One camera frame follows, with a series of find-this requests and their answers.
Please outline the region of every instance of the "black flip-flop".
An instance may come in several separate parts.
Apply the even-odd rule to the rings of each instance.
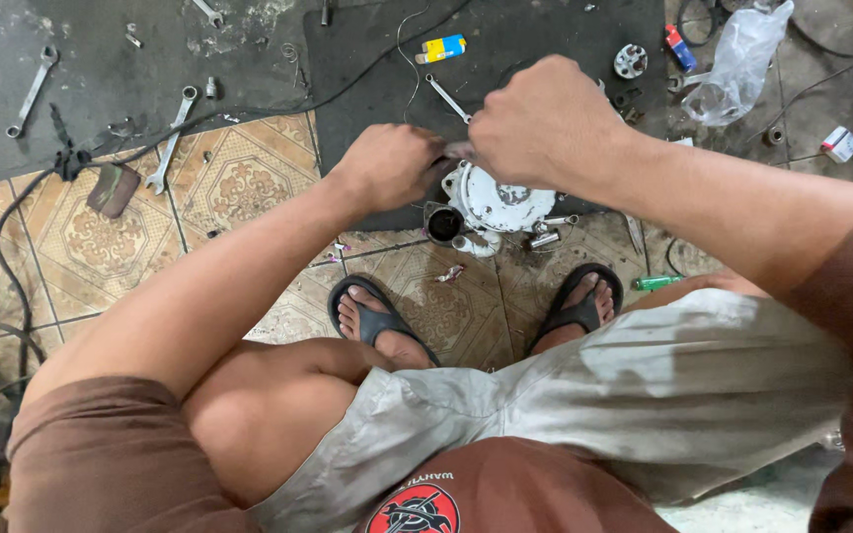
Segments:
[[[348,292],[348,288],[352,285],[366,288],[367,291],[371,293],[371,296],[377,298],[387,308],[386,313],[381,313],[367,309],[367,307],[361,302],[355,302],[357,304],[357,313],[360,315],[358,319],[361,322],[359,333],[362,343],[373,346],[374,341],[377,340],[377,336],[384,330],[403,333],[404,335],[411,336],[415,341],[420,343],[420,346],[424,347],[426,355],[431,361],[433,361],[433,364],[437,367],[440,366],[440,359],[436,357],[426,343],[421,341],[420,338],[413,333],[413,330],[410,328],[407,321],[404,321],[403,317],[400,316],[400,313],[397,312],[397,309],[390,303],[390,299],[384,294],[384,291],[380,290],[380,287],[374,285],[373,282],[367,278],[362,278],[360,276],[348,276],[335,285],[335,288],[331,289],[331,294],[328,296],[328,316],[331,317],[331,323],[334,324],[335,329],[338,330],[338,335],[347,339],[344,333],[341,332],[341,322],[338,321],[338,315],[341,313],[338,311],[338,306],[341,304],[341,297]]]
[[[551,307],[548,310],[548,314],[545,315],[545,321],[539,327],[536,339],[529,345],[526,357],[532,353],[532,349],[541,341],[542,337],[545,337],[551,330],[563,325],[576,323],[585,328],[585,333],[590,333],[601,327],[601,317],[598,316],[598,307],[594,302],[594,289],[577,305],[562,309],[565,300],[572,294],[575,287],[581,283],[581,279],[592,272],[597,272],[598,281],[604,280],[610,287],[611,298],[614,299],[614,315],[616,316],[621,312],[623,284],[621,283],[621,279],[617,277],[617,274],[607,266],[599,265],[598,263],[588,263],[587,265],[579,266],[575,270],[572,270],[572,273],[565,278],[565,283],[561,284],[561,287],[558,288],[558,294],[551,301]]]

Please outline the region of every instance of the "fist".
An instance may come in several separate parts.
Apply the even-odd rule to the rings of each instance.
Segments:
[[[429,186],[455,169],[443,157],[446,141],[409,124],[375,124],[364,130],[325,179],[342,181],[369,212],[389,211],[424,197]]]
[[[473,153],[451,152],[499,182],[568,191],[572,181],[606,176],[631,135],[577,63],[549,56],[486,96],[469,124]]]

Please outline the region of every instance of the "red and white box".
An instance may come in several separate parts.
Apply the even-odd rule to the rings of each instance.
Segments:
[[[822,151],[836,163],[844,163],[853,155],[853,134],[844,126],[838,126],[822,142]]]

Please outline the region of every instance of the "plastic bag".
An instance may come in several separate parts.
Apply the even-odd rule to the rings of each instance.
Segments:
[[[794,10],[788,0],[771,14],[757,9],[734,13],[719,38],[709,78],[683,99],[683,110],[707,126],[725,126],[749,113]]]

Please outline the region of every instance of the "floor mat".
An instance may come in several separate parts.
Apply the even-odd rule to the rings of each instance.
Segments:
[[[665,105],[665,55],[662,51],[663,3],[603,2],[591,11],[585,2],[570,0],[491,1],[472,0],[450,16],[462,0],[434,0],[423,15],[403,28],[402,38],[427,31],[403,46],[410,59],[421,52],[422,42],[463,34],[464,55],[429,66],[418,66],[420,89],[410,103],[410,123],[430,128],[446,139],[465,139],[466,125],[423,78],[433,74],[445,90],[468,113],[481,106],[489,91],[503,86],[515,71],[541,57],[558,53],[575,59],[586,74],[600,78],[608,95],[639,87],[644,96],[639,109]],[[338,92],[384,50],[396,43],[397,27],[426,2],[388,2],[344,7],[335,11],[331,25],[323,28],[317,11],[304,18],[308,42],[311,84],[314,97]],[[634,80],[613,72],[614,55],[633,42],[646,48],[649,67]],[[413,68],[395,49],[377,62],[360,80],[315,111],[322,174],[338,163],[364,128],[373,123],[403,122],[404,109],[416,85]],[[651,126],[655,137],[665,133],[665,123]],[[439,184],[428,200],[445,201]],[[555,206],[555,214],[604,211],[604,208],[572,197]],[[408,206],[393,212],[376,213],[363,221],[361,230],[411,229],[423,226],[422,210]]]

